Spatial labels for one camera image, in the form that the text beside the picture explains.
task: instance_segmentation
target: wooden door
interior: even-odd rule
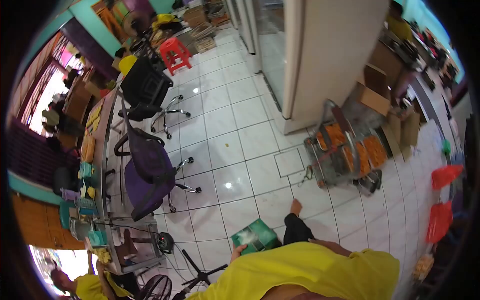
[[[25,243],[41,248],[81,250],[77,241],[60,223],[60,210],[56,205],[32,200],[21,194],[12,194],[15,215]]]

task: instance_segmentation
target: fan stand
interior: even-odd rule
[[[190,292],[192,290],[192,288],[194,288],[197,284],[199,284],[200,282],[204,281],[206,284],[208,285],[211,285],[210,283],[210,280],[208,280],[208,276],[213,274],[213,273],[216,273],[220,270],[223,270],[225,269],[226,267],[228,267],[228,264],[224,264],[223,266],[215,269],[215,270],[212,270],[208,273],[205,273],[203,271],[200,271],[200,269],[197,267],[197,265],[193,262],[193,260],[190,258],[190,256],[188,255],[188,253],[185,251],[185,250],[182,250],[182,253],[183,255],[185,255],[185,257],[187,258],[187,260],[189,261],[189,263],[192,265],[192,267],[195,269],[195,271],[197,271],[198,273],[198,276],[197,278],[195,279],[192,279],[190,281],[187,281],[185,283],[182,283],[183,286],[185,285],[188,285],[188,287],[184,288],[180,293],[178,293],[177,295],[175,295],[173,297],[173,300],[182,300],[182,299],[185,299],[185,295]]]

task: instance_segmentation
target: glass door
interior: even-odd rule
[[[282,109],[285,78],[285,18],[283,0],[254,1],[262,70],[278,108]]]

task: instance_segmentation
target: orange food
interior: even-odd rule
[[[363,144],[365,148],[367,148],[367,153],[370,156],[373,167],[378,168],[383,165],[387,160],[387,153],[378,138],[372,135],[363,140]]]
[[[340,129],[340,125],[338,123],[325,126],[325,129],[327,130],[328,136],[332,141],[332,145],[340,146],[341,144],[344,144],[347,142],[347,138],[343,135],[343,132]],[[324,137],[320,132],[317,133],[317,140],[320,143],[320,146],[322,147],[322,149],[327,148]]]
[[[357,143],[357,150],[360,156],[360,176],[365,176],[370,173],[370,162],[368,161],[368,154],[362,144]],[[349,147],[345,147],[345,155],[347,157],[348,165],[350,166],[350,170],[353,171],[353,155],[352,151]]]

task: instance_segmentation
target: purple office chair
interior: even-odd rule
[[[175,182],[175,175],[187,163],[193,163],[193,157],[182,161],[176,168],[172,166],[164,141],[150,135],[140,128],[133,128],[128,121],[125,103],[122,99],[122,111],[127,134],[115,145],[116,156],[132,156],[125,167],[125,186],[133,206],[132,218],[136,222],[159,208],[168,196],[170,211],[176,209],[172,204],[170,192],[175,186],[193,193],[202,192]],[[120,152],[123,144],[129,141],[130,152]]]

